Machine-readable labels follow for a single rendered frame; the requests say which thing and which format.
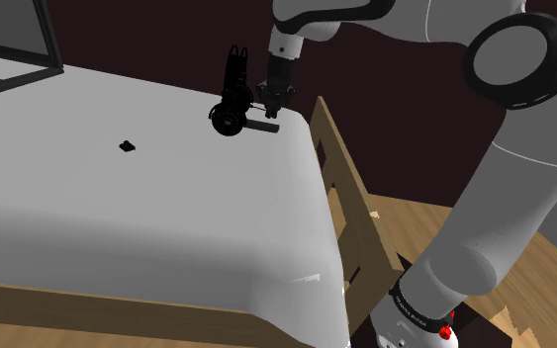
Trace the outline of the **black headphones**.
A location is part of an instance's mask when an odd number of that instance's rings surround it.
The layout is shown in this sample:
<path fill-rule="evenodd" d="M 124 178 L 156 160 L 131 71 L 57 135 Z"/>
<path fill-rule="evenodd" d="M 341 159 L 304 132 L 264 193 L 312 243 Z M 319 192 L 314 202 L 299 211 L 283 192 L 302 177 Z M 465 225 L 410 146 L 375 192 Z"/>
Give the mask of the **black headphones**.
<path fill-rule="evenodd" d="M 253 94 L 247 86 L 247 48 L 234 44 L 229 52 L 221 102 L 215 105 L 209 119 L 221 135 L 234 136 L 246 125 L 246 112 L 253 102 Z"/>

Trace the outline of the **black laptop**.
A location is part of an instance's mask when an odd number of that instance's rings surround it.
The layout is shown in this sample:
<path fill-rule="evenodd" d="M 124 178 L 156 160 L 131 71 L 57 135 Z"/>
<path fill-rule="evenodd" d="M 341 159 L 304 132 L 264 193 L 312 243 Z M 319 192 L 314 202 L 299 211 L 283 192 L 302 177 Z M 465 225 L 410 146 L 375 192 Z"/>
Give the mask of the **black laptop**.
<path fill-rule="evenodd" d="M 0 59 L 36 68 L 0 77 L 0 93 L 63 72 L 46 0 L 0 0 Z"/>

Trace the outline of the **black flat bar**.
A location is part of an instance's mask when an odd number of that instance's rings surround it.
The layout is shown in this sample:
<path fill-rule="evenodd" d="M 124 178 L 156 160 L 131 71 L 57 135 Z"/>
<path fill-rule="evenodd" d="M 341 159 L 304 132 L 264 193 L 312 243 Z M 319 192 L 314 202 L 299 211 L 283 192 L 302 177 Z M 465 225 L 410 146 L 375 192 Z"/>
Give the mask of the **black flat bar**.
<path fill-rule="evenodd" d="M 257 121 L 253 119 L 247 119 L 245 127 L 252 130 L 266 131 L 266 132 L 273 132 L 273 133 L 277 133 L 280 130 L 280 126 L 277 124 Z"/>

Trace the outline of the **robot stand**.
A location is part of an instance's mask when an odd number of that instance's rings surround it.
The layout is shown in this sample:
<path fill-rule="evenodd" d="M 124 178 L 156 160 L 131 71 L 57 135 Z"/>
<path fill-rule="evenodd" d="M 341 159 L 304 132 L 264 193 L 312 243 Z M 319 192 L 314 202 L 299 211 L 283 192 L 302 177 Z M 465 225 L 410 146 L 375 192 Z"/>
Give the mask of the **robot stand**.
<path fill-rule="evenodd" d="M 454 310 L 452 329 L 459 348 L 511 348 L 512 345 L 507 334 L 464 303 Z M 350 341 L 352 348 L 379 348 L 369 316 L 351 335 Z"/>

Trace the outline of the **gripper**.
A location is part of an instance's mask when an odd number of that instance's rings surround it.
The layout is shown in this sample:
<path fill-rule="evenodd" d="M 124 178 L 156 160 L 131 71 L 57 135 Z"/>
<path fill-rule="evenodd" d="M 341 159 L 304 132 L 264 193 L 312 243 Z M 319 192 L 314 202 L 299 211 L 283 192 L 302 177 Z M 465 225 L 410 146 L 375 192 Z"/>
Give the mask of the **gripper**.
<path fill-rule="evenodd" d="M 267 65 L 267 79 L 256 86 L 259 103 L 265 117 L 276 119 L 279 111 L 290 103 L 295 88 L 292 86 L 296 59 L 271 55 Z"/>

